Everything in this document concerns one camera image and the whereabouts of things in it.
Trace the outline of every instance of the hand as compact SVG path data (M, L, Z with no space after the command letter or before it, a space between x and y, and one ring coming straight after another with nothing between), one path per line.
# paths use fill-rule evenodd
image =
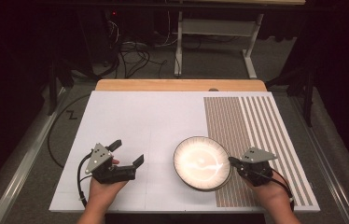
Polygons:
M286 184L285 180L276 172L273 172L272 178ZM291 211L288 195L282 186L270 181L265 185L254 187L249 181L245 181L247 186L257 194L259 202L271 215L274 223L300 223Z
M128 181L118 182L114 184L100 184L95 178L91 178L90 197L84 213L78 223L99 223L103 222L105 212L114 202L117 193L128 183Z

